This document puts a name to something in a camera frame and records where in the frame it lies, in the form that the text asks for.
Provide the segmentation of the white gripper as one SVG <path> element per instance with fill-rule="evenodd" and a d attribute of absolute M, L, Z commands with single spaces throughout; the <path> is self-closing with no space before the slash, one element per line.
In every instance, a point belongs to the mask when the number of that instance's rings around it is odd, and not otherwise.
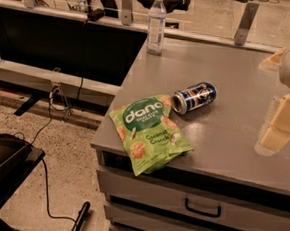
<path fill-rule="evenodd" d="M 279 80 L 290 88 L 290 43 L 270 57 L 263 60 L 258 67 L 263 71 L 279 70 Z M 265 123 L 261 126 L 255 143 L 255 152 L 260 156 L 272 156 L 278 153 L 290 140 L 290 93 L 271 101 Z"/>

